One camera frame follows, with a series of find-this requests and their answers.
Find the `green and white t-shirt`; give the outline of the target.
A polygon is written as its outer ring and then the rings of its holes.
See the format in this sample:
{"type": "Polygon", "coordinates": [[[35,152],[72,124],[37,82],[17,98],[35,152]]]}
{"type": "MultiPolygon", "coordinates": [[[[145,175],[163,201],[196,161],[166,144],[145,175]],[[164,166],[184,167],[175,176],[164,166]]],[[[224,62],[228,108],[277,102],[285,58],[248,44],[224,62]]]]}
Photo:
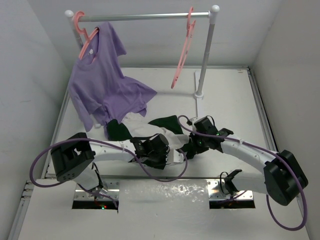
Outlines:
{"type": "Polygon", "coordinates": [[[168,145],[173,149],[181,149],[190,160],[196,155],[192,140],[184,134],[178,123],[176,115],[154,119],[146,122],[138,113],[127,113],[121,122],[111,120],[104,127],[106,138],[109,141],[124,141],[132,138],[148,138],[162,134],[168,140],[168,145]]]}

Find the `pink plastic hanger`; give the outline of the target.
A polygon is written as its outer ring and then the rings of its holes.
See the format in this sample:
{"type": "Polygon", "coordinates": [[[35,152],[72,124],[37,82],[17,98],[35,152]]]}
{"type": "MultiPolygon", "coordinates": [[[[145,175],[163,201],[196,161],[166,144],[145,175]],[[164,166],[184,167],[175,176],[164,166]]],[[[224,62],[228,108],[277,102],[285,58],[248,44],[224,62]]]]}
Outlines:
{"type": "Polygon", "coordinates": [[[180,55],[180,59],[171,83],[171,89],[173,89],[175,87],[175,85],[178,82],[178,79],[181,75],[181,72],[183,70],[183,67],[185,65],[190,47],[191,47],[191,42],[192,42],[192,38],[193,38],[193,34],[194,34],[194,30],[195,30],[195,24],[196,24],[196,20],[191,21],[191,15],[194,12],[194,7],[191,6],[188,12],[188,16],[187,16],[187,23],[186,23],[186,37],[185,37],[185,41],[183,44],[183,48],[182,48],[182,52],[180,55]]]}

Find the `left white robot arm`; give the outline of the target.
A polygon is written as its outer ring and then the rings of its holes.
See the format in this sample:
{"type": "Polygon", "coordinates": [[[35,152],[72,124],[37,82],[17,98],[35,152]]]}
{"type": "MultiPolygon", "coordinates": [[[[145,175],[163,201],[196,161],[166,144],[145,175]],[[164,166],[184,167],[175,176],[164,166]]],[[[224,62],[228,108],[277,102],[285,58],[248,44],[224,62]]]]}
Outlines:
{"type": "Polygon", "coordinates": [[[164,169],[173,161],[173,150],[163,134],[149,139],[123,141],[89,140],[84,132],[61,142],[50,151],[56,179],[60,183],[74,181],[90,192],[105,189],[96,162],[123,161],[164,169]]]}

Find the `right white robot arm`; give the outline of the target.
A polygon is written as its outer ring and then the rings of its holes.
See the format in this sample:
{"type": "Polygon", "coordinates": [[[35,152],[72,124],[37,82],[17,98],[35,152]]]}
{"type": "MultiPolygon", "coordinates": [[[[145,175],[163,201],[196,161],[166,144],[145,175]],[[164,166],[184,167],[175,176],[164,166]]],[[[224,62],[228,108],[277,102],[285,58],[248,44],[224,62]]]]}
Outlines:
{"type": "Polygon", "coordinates": [[[195,144],[233,156],[258,170],[259,174],[235,169],[224,178],[221,189],[226,195],[250,190],[266,194],[276,203],[287,206],[309,181],[294,154],[288,150],[276,152],[242,140],[233,132],[222,129],[217,133],[191,133],[198,137],[195,144]]]}

